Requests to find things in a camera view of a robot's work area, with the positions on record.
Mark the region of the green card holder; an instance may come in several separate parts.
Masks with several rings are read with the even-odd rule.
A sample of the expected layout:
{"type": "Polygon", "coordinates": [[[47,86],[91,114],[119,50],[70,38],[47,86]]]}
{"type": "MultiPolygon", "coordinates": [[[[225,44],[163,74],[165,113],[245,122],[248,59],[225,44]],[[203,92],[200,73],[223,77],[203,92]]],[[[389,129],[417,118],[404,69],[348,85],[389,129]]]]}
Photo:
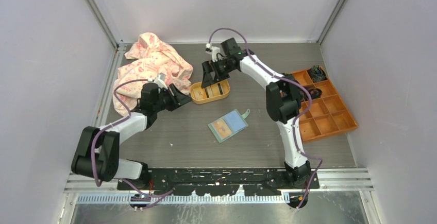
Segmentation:
{"type": "Polygon", "coordinates": [[[225,138],[225,139],[220,139],[219,135],[216,133],[216,131],[213,130],[212,127],[212,123],[211,122],[208,124],[208,128],[211,130],[212,134],[214,135],[215,139],[219,142],[222,143],[225,140],[228,140],[229,138],[231,138],[232,136],[234,136],[235,134],[237,134],[238,132],[244,130],[245,128],[248,127],[248,123],[246,121],[246,118],[250,115],[250,109],[247,109],[243,114],[241,114],[237,109],[232,110],[231,112],[225,114],[224,116],[220,117],[223,118],[224,121],[226,122],[226,124],[229,126],[229,128],[232,130],[232,135],[225,138]]]}

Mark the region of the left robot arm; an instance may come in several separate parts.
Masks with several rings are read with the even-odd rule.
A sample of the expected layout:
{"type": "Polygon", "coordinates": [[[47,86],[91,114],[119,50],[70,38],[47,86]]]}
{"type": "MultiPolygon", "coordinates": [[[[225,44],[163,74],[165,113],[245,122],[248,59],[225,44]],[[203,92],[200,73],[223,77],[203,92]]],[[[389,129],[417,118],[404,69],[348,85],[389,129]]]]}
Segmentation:
{"type": "Polygon", "coordinates": [[[120,145],[150,128],[160,111],[174,111],[191,100],[172,83],[167,87],[144,84],[136,107],[126,117],[105,126],[83,129],[72,160],[72,173],[93,178],[97,185],[126,179],[137,189],[145,189],[150,183],[148,165],[120,159],[120,145]]]}

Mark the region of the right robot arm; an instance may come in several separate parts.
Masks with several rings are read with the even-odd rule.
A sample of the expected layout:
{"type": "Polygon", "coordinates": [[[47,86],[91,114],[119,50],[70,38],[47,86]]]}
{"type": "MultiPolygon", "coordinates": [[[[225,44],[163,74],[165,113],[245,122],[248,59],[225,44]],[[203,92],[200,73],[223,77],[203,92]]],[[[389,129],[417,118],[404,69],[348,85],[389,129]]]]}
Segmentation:
{"type": "Polygon", "coordinates": [[[311,166],[302,147],[301,96],[295,79],[272,70],[253,51],[242,49],[234,38],[222,42],[220,47],[207,43],[205,51],[211,60],[202,63],[202,88],[228,79],[234,70],[250,76],[263,87],[267,113],[277,124],[284,146],[287,184],[292,188],[301,187],[311,175],[311,166]]]}

